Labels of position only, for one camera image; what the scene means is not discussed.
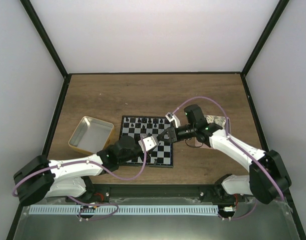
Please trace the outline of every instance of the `beige tray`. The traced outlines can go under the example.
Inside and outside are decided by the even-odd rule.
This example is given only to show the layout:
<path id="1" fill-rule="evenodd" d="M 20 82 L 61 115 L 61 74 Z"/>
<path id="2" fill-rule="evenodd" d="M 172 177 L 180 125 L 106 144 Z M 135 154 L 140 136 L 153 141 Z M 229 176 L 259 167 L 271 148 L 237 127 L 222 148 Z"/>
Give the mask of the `beige tray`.
<path id="1" fill-rule="evenodd" d="M 85 116 L 69 139 L 68 145 L 77 152 L 95 154 L 109 145 L 114 131 L 112 123 Z"/>

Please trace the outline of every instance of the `chessboard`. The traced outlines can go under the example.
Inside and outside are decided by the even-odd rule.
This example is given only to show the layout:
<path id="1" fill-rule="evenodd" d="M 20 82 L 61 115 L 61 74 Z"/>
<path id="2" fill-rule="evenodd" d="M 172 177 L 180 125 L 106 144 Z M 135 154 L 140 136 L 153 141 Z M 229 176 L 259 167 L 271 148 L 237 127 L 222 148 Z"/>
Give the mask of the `chessboard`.
<path id="1" fill-rule="evenodd" d="M 158 116 L 122 116 L 120 138 L 129 135 L 133 138 L 141 134 L 151 134 L 158 136 L 165 129 L 172 126 L 166 117 Z M 141 166 L 143 163 L 140 157 L 127 161 L 127 166 Z M 173 144 L 161 142 L 155 148 L 150 157 L 146 160 L 146 165 L 151 167 L 173 167 Z"/>

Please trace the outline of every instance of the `brown wood surface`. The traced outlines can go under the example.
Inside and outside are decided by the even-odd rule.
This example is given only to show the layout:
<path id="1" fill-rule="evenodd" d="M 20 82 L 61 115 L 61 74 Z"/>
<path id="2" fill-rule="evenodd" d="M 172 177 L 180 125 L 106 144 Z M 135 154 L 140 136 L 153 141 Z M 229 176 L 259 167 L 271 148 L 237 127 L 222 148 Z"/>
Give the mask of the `brown wood surface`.
<path id="1" fill-rule="evenodd" d="M 73 75 L 49 153 L 49 159 L 84 157 L 68 146 L 79 121 L 90 116 L 115 126 L 114 141 L 119 138 L 122 115 L 164 116 L 185 100 L 207 96 L 217 101 L 231 120 L 232 134 L 260 148 L 245 91 L 238 74 L 115 74 Z M 204 114 L 222 115 L 211 102 L 197 99 Z M 183 110 L 177 112 L 181 123 L 187 122 Z M 221 176 L 247 174 L 246 170 L 223 153 L 213 149 L 189 148 L 184 142 L 174 144 L 174 167 L 146 167 L 141 176 L 127 182 L 110 175 L 92 177 L 94 183 L 136 184 L 213 184 Z M 115 173 L 134 176 L 140 167 L 123 166 Z"/>

